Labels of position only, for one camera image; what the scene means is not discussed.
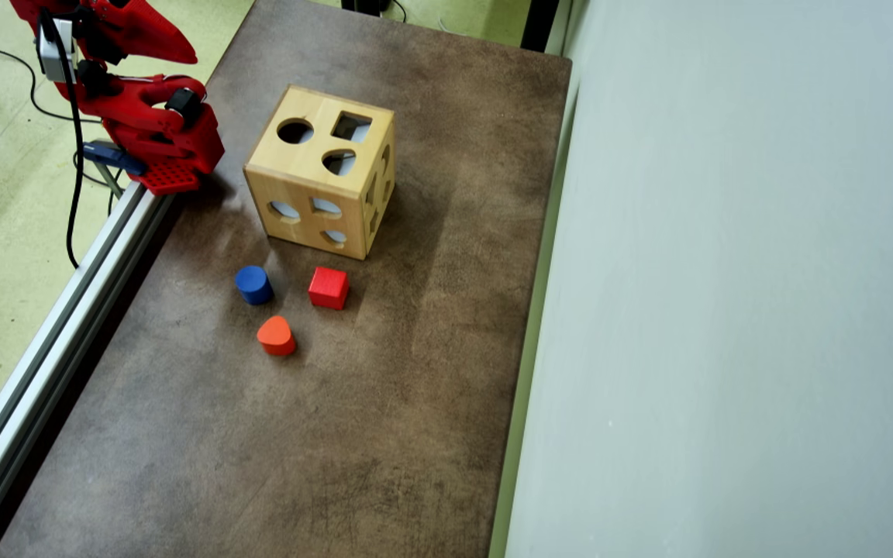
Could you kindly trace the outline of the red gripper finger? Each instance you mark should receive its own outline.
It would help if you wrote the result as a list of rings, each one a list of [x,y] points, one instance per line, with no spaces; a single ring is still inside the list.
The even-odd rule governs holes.
[[[180,64],[198,63],[195,49],[184,33],[164,18],[149,1],[136,1],[135,7],[139,30],[135,39],[137,54]]]
[[[135,15],[126,21],[127,53],[179,64],[194,63],[194,47],[184,33],[162,15]]]

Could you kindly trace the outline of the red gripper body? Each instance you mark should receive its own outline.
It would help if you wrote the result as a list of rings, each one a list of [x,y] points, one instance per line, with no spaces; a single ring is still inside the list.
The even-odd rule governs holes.
[[[82,46],[90,59],[111,64],[119,64],[131,56],[121,29],[104,22],[101,15],[81,1],[11,1],[10,4],[34,31],[38,54],[59,54],[56,39],[60,23],[71,22],[71,45],[67,47],[71,53]]]

